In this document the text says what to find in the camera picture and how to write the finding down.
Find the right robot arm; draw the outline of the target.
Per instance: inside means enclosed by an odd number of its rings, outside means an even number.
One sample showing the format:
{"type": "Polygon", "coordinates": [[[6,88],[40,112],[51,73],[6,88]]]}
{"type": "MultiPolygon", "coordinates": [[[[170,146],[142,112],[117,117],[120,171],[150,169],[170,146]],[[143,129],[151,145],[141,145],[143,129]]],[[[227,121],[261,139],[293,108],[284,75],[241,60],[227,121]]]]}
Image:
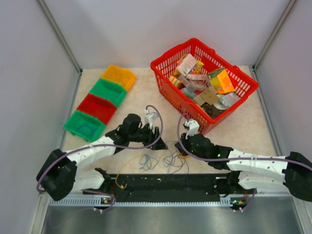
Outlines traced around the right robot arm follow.
{"type": "Polygon", "coordinates": [[[265,189],[288,192],[310,202],[312,200],[312,163],[301,153],[288,156],[261,156],[231,147],[213,144],[202,134],[178,137],[178,150],[183,155],[208,163],[217,170],[232,174],[227,181],[233,193],[241,190],[265,189]]]}

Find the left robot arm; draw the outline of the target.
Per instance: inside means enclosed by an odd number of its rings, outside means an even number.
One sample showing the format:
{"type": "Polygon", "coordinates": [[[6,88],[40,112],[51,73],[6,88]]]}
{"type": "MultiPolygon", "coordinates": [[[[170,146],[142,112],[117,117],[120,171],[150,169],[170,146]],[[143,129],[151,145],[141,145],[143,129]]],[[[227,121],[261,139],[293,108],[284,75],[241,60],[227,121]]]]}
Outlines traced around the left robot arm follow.
{"type": "Polygon", "coordinates": [[[136,114],[129,114],[116,129],[92,143],[67,152],[61,149],[52,151],[37,174],[39,187],[54,201],[80,191],[112,196],[111,177],[104,169],[95,168],[89,172],[83,169],[101,158],[129,149],[132,142],[141,143],[143,149],[166,150],[167,145],[160,136],[161,129],[153,126],[157,118],[156,112],[146,114],[144,120],[136,114]]]}

